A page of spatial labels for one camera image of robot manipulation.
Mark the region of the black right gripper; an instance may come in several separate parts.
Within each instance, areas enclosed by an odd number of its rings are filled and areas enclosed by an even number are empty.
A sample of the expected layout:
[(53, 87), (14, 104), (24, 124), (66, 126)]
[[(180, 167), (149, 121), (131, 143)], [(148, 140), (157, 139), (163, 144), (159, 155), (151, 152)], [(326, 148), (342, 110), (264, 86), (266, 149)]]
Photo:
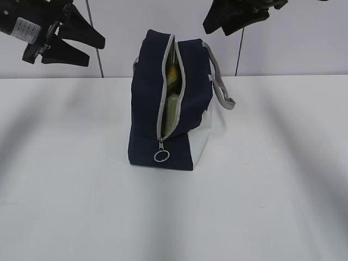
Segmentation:
[(265, 21), (270, 17), (269, 9), (280, 10), (288, 0), (255, 0), (252, 6), (247, 1), (214, 0), (203, 21), (206, 34), (222, 28), (229, 36), (251, 24)]

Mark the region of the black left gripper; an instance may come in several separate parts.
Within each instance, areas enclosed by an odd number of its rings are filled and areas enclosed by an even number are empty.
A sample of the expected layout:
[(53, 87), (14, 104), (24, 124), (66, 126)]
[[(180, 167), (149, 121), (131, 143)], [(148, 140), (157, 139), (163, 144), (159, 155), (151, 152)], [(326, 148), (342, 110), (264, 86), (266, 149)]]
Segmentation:
[[(61, 39), (52, 38), (48, 44), (52, 29), (56, 29), (61, 18), (58, 31)], [(28, 44), (22, 60), (31, 64), (44, 51), (41, 55), (43, 64), (88, 67), (90, 57), (62, 39), (97, 49), (105, 47), (105, 37), (68, 1), (1, 1), (1, 32)]]

